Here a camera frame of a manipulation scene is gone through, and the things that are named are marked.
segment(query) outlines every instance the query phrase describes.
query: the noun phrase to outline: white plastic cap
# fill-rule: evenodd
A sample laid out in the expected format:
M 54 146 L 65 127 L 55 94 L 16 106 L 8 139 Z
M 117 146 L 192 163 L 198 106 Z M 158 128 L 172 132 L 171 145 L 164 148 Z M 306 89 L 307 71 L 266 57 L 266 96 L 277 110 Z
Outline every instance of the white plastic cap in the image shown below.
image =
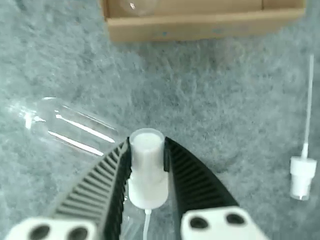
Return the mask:
M 168 173 L 164 171 L 164 135 L 152 128 L 142 128 L 129 138 L 131 175 L 128 180 L 130 201 L 140 209 L 161 207 L 169 195 Z
M 306 201 L 310 195 L 310 185 L 316 174 L 317 161 L 310 158 L 293 156 L 291 158 L 290 173 L 291 191 L 294 199 Z

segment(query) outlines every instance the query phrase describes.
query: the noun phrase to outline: white spray pump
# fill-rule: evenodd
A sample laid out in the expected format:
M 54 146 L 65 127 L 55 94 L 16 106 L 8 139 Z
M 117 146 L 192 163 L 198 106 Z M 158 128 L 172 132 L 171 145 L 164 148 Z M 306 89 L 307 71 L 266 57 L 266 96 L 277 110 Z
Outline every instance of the white spray pump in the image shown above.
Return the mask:
M 316 174 L 317 161 L 308 158 L 309 148 L 309 132 L 312 106 L 312 89 L 314 80 L 314 62 L 315 57 L 310 56 L 309 66 L 309 84 L 308 84 L 308 101 L 305 121 L 304 143 L 301 156 L 291 157 L 290 173 L 291 173 L 291 190 L 292 198 L 306 201 L 310 196 L 310 187 L 312 179 Z

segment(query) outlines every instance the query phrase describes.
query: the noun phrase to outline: clear glass bottle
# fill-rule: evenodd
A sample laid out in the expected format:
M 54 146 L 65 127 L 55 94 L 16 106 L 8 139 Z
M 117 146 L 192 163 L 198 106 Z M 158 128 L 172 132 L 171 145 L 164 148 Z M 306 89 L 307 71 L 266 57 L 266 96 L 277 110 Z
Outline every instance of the clear glass bottle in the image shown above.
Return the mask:
M 121 7 L 136 16 L 151 15 L 154 13 L 158 0 L 120 0 Z

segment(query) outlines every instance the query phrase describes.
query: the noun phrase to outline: cardboard edge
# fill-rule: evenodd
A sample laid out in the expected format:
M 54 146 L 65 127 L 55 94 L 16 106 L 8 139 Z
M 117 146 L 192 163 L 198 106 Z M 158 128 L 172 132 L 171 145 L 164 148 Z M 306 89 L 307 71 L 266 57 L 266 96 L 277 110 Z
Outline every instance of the cardboard edge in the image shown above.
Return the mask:
M 196 24 L 196 23 L 229 23 L 256 21 L 265 19 L 298 19 L 305 15 L 305 8 L 298 9 L 272 9 L 241 13 L 223 13 L 223 14 L 195 14 L 179 16 L 147 16 L 147 17 L 119 17 L 108 18 L 109 26 L 140 26 L 140 25 L 163 25 L 163 24 Z

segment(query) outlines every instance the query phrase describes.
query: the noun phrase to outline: clear plastic tube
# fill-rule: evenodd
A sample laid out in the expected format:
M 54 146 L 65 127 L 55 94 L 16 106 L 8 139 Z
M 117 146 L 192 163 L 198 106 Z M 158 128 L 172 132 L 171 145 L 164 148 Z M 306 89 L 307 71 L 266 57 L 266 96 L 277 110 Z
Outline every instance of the clear plastic tube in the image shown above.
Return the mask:
M 21 108 L 25 128 L 43 142 L 65 146 L 101 157 L 124 141 L 128 130 L 110 120 L 66 104 L 55 97 L 44 97 L 31 108 Z

